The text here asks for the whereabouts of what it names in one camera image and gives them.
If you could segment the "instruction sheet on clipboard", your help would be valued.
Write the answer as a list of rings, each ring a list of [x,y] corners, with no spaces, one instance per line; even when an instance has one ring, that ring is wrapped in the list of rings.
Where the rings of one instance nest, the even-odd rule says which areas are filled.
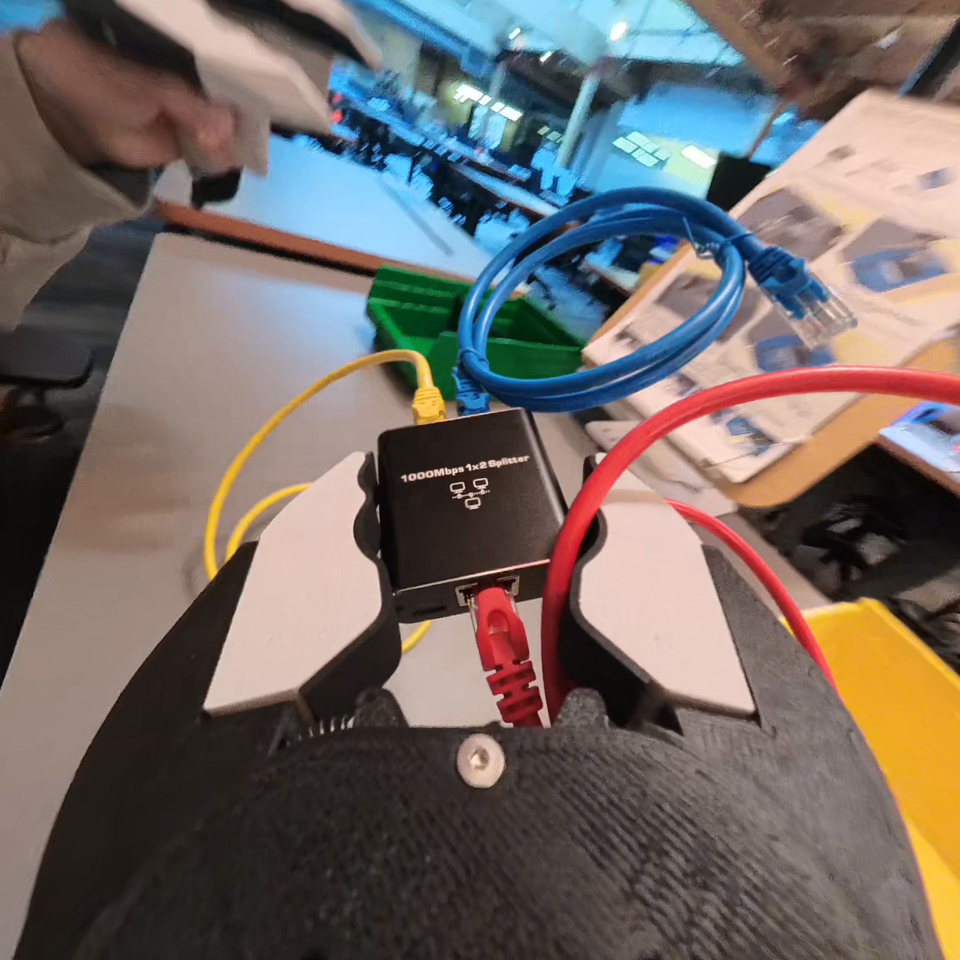
[[[855,317],[853,328],[810,349],[795,326],[753,282],[722,335],[689,365],[654,386],[612,402],[617,417],[643,419],[702,390],[763,373],[821,366],[870,366],[958,372],[958,269],[918,284],[919,293],[862,293],[849,283],[842,256],[813,264]],[[676,255],[601,327],[583,350],[599,366],[628,356],[678,329],[719,281],[714,263]],[[860,450],[906,412],[902,397],[854,392],[799,393],[738,400],[677,428],[661,444],[721,493],[747,507],[792,500]]]

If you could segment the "green storage bin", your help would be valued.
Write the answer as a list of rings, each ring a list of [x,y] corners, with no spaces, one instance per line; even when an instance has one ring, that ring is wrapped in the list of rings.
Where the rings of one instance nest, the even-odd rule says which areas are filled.
[[[412,270],[380,268],[366,297],[366,317],[378,351],[424,356],[442,396],[452,401],[458,359],[458,323],[471,284]],[[496,313],[486,357],[500,376],[563,377],[578,371],[583,345],[526,297],[511,297]]]

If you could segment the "grey wood-edged table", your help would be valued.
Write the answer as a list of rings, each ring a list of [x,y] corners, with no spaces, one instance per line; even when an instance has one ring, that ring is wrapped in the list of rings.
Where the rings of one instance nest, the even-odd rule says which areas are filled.
[[[302,140],[273,138],[269,172],[241,174],[236,195],[191,203],[184,163],[155,187],[155,210],[171,228],[373,274],[380,267],[472,282],[489,262],[475,240],[426,198],[379,173]]]

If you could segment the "black ethernet splitter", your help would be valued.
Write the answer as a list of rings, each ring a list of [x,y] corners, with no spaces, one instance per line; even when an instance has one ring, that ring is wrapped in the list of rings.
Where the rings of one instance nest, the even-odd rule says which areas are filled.
[[[376,449],[381,557],[401,623],[464,614],[490,586],[541,598],[567,505],[533,414],[396,428]]]

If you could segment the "large yellow storage bin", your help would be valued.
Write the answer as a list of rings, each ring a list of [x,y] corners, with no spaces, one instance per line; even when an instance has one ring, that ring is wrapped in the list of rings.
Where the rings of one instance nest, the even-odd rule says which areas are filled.
[[[880,601],[802,614],[906,824],[943,956],[958,958],[958,674]]]

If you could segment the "black monitor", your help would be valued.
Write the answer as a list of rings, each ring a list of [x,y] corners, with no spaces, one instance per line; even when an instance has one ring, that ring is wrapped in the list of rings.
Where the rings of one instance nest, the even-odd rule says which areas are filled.
[[[720,210],[730,212],[766,179],[772,169],[770,165],[757,162],[750,156],[722,151],[716,159],[705,200]]]

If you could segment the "person's left hand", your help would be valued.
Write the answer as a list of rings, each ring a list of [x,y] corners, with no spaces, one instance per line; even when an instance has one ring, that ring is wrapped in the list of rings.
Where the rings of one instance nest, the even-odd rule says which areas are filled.
[[[46,128],[80,164],[146,170],[183,160],[211,174],[238,167],[234,111],[185,80],[128,62],[59,21],[14,46]]]

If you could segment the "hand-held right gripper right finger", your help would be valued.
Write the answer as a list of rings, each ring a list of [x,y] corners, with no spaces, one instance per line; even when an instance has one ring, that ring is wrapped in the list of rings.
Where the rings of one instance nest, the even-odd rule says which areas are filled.
[[[613,724],[757,708],[701,538],[630,470],[584,538],[562,613],[562,668]]]

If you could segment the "printed instruction sheet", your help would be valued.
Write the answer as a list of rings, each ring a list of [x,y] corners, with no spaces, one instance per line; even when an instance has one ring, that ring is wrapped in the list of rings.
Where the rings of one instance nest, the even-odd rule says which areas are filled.
[[[703,389],[820,366],[906,366],[958,330],[958,104],[867,91],[849,102],[731,215],[765,246],[802,258],[853,318],[811,345],[749,277],[717,341],[680,371],[622,401],[651,416]],[[692,251],[664,265],[623,318],[582,353],[594,367],[652,344],[714,294],[720,270]],[[743,483],[841,411],[853,393],[741,403],[678,429],[699,467]]]

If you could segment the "white board stand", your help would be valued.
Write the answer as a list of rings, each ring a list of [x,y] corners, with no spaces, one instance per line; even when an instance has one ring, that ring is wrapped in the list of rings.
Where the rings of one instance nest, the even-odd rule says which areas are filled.
[[[640,428],[637,420],[589,418],[583,430],[601,454],[625,450],[626,438]],[[695,466],[669,440],[643,440],[630,453],[628,471],[641,484],[663,498],[680,501],[714,516],[731,502],[701,468]]]

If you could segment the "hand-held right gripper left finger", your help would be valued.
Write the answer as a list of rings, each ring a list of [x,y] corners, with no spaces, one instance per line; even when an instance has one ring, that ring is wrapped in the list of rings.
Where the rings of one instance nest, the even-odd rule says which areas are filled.
[[[267,524],[246,571],[202,704],[238,714],[296,704],[321,706],[318,684],[393,619],[378,557],[377,470],[353,452],[297,494]]]

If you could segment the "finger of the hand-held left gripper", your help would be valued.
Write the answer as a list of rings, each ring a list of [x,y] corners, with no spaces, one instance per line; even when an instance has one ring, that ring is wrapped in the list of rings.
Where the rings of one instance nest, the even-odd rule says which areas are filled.
[[[227,26],[197,40],[200,85],[230,107],[237,139],[264,139],[272,126],[324,134],[330,130],[325,95],[287,54],[243,28]]]
[[[342,1],[278,1],[281,22],[299,39],[369,69],[382,66],[378,44]]]

